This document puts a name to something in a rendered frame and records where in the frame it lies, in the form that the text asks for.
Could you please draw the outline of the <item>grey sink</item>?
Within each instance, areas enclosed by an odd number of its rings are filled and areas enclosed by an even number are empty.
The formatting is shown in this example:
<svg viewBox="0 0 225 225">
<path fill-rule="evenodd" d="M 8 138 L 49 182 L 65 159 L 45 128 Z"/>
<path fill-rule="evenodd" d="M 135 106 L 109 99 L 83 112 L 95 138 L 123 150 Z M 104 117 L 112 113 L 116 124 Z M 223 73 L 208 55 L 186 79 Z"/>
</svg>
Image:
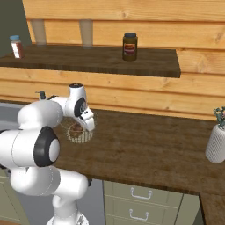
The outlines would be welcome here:
<svg viewBox="0 0 225 225">
<path fill-rule="evenodd" d="M 0 130 L 19 129 L 18 112 L 23 107 L 19 104 L 0 103 Z"/>
</svg>

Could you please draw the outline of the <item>dark jar with orange label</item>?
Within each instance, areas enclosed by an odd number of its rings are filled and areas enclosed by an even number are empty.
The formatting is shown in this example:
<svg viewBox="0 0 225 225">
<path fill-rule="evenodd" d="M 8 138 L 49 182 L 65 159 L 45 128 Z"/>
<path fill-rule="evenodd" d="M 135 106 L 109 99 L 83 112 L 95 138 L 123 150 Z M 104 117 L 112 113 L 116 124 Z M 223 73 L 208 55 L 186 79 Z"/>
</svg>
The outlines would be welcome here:
<svg viewBox="0 0 225 225">
<path fill-rule="evenodd" d="M 137 58 L 138 37 L 135 33 L 125 33 L 123 37 L 122 58 L 124 61 L 135 61 Z"/>
</svg>

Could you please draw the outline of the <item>olive cabinet side panel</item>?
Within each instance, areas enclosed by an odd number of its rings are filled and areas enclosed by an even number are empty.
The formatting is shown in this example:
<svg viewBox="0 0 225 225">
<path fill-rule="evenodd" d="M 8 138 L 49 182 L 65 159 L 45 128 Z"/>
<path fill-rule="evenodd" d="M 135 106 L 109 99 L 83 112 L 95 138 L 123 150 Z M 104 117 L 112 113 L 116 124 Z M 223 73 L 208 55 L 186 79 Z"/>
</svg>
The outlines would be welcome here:
<svg viewBox="0 0 225 225">
<path fill-rule="evenodd" d="M 204 225 L 197 195 L 185 194 L 182 197 L 175 225 Z"/>
</svg>

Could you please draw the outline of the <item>green plant with pink flowers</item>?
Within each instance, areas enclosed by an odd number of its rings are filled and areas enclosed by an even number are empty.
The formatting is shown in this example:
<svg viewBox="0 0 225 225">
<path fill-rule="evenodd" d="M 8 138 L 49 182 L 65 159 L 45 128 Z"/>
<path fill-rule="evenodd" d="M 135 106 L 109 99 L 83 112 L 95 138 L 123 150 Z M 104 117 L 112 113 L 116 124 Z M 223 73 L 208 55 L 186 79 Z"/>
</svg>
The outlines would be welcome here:
<svg viewBox="0 0 225 225">
<path fill-rule="evenodd" d="M 217 107 L 214 109 L 214 115 L 216 116 L 218 122 L 218 128 L 225 128 L 225 106 Z"/>
</svg>

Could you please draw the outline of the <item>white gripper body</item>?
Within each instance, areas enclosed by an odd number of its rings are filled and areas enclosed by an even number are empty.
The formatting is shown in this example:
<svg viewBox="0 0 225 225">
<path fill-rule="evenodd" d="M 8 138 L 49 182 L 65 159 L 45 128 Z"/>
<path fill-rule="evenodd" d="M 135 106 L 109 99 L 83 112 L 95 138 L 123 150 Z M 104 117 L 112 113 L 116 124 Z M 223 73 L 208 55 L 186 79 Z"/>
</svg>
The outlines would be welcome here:
<svg viewBox="0 0 225 225">
<path fill-rule="evenodd" d="M 89 107 L 79 116 L 79 123 L 82 128 L 88 131 L 92 131 L 95 128 L 94 113 Z"/>
</svg>

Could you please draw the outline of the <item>red spice bottle blue cap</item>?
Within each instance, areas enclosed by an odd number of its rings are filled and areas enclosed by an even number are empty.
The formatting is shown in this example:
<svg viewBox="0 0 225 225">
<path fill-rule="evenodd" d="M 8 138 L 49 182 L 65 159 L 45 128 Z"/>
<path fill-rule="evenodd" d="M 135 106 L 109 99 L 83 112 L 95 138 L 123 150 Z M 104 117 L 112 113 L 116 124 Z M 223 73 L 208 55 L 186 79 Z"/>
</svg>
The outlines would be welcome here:
<svg viewBox="0 0 225 225">
<path fill-rule="evenodd" d="M 24 57 L 24 50 L 22 46 L 22 42 L 18 35 L 12 35 L 10 37 L 11 40 L 11 47 L 13 50 L 14 57 L 16 59 L 22 59 Z"/>
</svg>

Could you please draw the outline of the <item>pale shelf bracket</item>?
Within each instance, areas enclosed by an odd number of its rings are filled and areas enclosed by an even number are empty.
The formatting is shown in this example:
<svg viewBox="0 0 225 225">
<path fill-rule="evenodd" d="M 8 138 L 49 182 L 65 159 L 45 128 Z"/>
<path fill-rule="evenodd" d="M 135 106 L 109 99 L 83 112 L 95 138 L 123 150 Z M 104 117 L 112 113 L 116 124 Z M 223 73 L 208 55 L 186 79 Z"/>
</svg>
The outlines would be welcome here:
<svg viewBox="0 0 225 225">
<path fill-rule="evenodd" d="M 44 20 L 32 19 L 31 25 L 32 25 L 36 45 L 39 47 L 44 47 L 47 44 Z"/>
<path fill-rule="evenodd" d="M 81 19 L 79 21 L 83 48 L 92 48 L 93 45 L 93 22 L 91 19 Z"/>
</svg>

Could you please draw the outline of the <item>white textured vase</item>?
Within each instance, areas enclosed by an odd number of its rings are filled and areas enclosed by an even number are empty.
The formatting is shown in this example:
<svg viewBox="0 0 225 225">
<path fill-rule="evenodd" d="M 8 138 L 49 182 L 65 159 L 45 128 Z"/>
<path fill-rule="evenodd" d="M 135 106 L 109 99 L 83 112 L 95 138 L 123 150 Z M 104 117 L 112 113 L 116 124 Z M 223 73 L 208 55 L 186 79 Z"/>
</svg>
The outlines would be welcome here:
<svg viewBox="0 0 225 225">
<path fill-rule="evenodd" d="M 206 158 L 211 163 L 222 163 L 225 161 L 225 129 L 215 125 L 206 148 Z"/>
</svg>

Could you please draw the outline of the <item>olive cabinet door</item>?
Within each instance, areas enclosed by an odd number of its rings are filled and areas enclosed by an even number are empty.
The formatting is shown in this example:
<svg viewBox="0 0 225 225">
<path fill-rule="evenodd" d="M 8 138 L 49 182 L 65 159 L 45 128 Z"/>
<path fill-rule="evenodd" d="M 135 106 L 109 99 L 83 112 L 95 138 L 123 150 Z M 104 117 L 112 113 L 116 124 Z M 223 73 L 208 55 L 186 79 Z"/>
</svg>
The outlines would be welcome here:
<svg viewBox="0 0 225 225">
<path fill-rule="evenodd" d="M 30 225 L 20 201 L 11 188 L 10 179 L 0 169 L 0 221 Z"/>
</svg>

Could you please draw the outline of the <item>grey dishwasher front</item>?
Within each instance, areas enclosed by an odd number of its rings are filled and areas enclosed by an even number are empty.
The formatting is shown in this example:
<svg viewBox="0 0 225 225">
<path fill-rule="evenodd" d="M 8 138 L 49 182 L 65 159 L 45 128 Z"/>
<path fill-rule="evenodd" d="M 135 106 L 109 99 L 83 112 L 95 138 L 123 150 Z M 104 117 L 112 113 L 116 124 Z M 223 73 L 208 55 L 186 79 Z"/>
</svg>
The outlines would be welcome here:
<svg viewBox="0 0 225 225">
<path fill-rule="evenodd" d="M 53 196 L 33 197 L 17 194 L 30 225 L 46 225 L 54 215 Z M 86 194 L 77 201 L 78 209 L 90 225 L 105 225 L 103 182 L 93 179 Z"/>
</svg>

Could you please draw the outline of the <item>dark wooden shelf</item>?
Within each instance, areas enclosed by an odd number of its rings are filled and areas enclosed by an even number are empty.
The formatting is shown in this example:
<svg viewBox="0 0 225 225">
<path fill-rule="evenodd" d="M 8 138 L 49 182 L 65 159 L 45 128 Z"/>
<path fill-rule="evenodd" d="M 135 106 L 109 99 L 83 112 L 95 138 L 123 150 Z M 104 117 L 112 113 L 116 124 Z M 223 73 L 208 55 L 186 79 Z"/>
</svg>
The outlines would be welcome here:
<svg viewBox="0 0 225 225">
<path fill-rule="evenodd" d="M 14 54 L 0 58 L 0 67 L 50 69 L 134 76 L 180 78 L 181 69 L 175 49 L 137 50 L 137 59 L 122 59 L 121 47 L 31 45 L 24 50 L 25 57 L 16 59 Z"/>
</svg>

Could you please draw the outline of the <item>black tap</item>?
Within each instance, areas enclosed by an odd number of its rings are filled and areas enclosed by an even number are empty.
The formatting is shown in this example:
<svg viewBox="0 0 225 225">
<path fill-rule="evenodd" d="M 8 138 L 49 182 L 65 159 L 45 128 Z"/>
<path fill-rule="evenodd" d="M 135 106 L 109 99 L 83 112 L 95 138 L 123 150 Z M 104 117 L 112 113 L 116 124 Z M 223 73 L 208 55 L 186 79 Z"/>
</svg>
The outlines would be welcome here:
<svg viewBox="0 0 225 225">
<path fill-rule="evenodd" d="M 44 91 L 35 91 L 35 93 L 39 93 L 40 94 L 40 100 L 47 99 L 46 94 L 45 94 Z"/>
</svg>

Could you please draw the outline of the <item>olive drawer front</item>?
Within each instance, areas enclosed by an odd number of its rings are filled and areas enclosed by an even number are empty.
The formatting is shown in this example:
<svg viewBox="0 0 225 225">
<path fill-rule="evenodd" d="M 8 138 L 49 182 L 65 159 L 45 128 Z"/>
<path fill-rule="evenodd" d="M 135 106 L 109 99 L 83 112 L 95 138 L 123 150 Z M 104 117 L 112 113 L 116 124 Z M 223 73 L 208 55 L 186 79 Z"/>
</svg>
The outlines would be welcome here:
<svg viewBox="0 0 225 225">
<path fill-rule="evenodd" d="M 130 188 L 135 189 L 135 195 L 147 196 L 147 191 L 152 191 L 152 196 L 150 200 L 140 200 L 133 198 L 130 194 Z M 165 190 L 159 190 L 154 188 L 142 187 L 137 185 L 127 185 L 115 182 L 104 182 L 105 195 L 119 197 L 125 200 L 135 200 L 144 203 L 155 204 L 166 207 L 179 207 L 180 201 L 182 199 L 182 193 L 170 192 Z"/>
<path fill-rule="evenodd" d="M 133 215 L 144 217 L 146 212 L 149 212 L 147 223 L 159 225 L 173 225 L 177 216 L 177 209 L 172 207 L 159 207 L 149 204 L 142 204 L 131 200 L 122 200 L 110 196 L 105 197 L 105 211 L 109 215 L 117 216 L 119 218 L 133 220 L 129 216 L 129 209 L 132 208 Z"/>
<path fill-rule="evenodd" d="M 126 219 L 113 217 L 107 214 L 105 216 L 105 225 L 159 225 L 159 224 L 130 221 Z"/>
</svg>

